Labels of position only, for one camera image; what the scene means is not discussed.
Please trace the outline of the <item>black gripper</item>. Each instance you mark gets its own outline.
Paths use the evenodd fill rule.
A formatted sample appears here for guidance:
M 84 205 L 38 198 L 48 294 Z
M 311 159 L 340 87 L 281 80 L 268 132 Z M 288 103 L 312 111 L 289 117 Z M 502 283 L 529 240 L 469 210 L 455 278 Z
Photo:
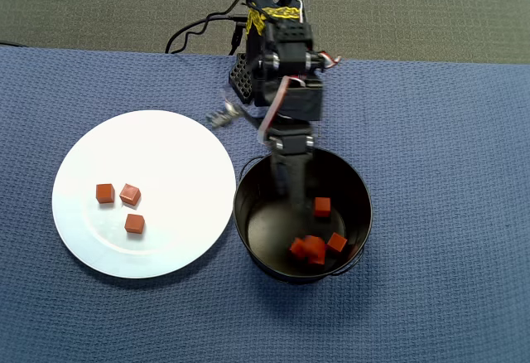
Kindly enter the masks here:
M 306 206 L 306 168 L 313 154 L 312 122 L 321 119 L 323 84 L 317 77 L 303 80 L 283 76 L 266 112 L 266 142 L 289 159 L 289 181 L 284 157 L 271 154 L 271 173 L 279 196 L 289 195 L 293 207 L 303 212 Z

